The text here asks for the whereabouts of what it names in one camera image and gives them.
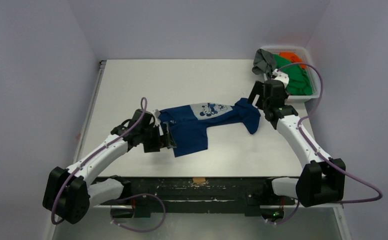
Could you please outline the dark blue t shirt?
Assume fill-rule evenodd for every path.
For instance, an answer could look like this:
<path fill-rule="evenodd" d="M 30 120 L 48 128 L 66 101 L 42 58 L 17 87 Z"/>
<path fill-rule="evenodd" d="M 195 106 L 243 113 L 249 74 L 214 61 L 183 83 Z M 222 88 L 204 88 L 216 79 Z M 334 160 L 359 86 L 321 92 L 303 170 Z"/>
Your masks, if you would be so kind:
<path fill-rule="evenodd" d="M 234 105 L 203 102 L 162 109 L 158 119 L 168 123 L 176 143 L 174 156 L 182 157 L 208 149 L 207 128 L 242 123 L 253 135 L 259 128 L 261 114 L 247 98 Z"/>

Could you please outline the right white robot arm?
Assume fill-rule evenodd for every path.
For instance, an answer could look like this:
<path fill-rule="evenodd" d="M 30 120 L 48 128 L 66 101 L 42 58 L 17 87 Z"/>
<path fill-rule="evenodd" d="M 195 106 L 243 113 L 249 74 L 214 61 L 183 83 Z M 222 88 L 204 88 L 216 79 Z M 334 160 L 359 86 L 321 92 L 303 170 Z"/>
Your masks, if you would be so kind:
<path fill-rule="evenodd" d="M 247 102 L 264 112 L 265 119 L 284 137 L 302 166 L 299 177 L 276 177 L 263 189 L 262 196 L 270 204 L 282 197 L 295 199 L 304 207 L 334 203 L 343 199 L 346 170 L 344 161 L 332 158 L 321 149 L 302 125 L 292 105 L 286 103 L 282 81 L 256 81 Z"/>

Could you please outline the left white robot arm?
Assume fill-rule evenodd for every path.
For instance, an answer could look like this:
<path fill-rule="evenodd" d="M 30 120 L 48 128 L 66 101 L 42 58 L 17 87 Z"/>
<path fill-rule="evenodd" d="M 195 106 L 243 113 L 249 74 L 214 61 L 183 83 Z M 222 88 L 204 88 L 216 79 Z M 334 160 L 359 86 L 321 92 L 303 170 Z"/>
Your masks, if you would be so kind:
<path fill-rule="evenodd" d="M 175 148 L 171 125 L 159 119 L 160 112 L 138 109 L 132 118 L 114 127 L 91 153 L 66 168 L 55 167 L 48 176 L 42 206 L 51 212 L 51 221 L 79 222 L 90 208 L 108 201 L 120 205 L 131 199 L 129 182 L 111 176 L 96 182 L 99 174 L 115 160 L 138 145 L 145 153 Z"/>

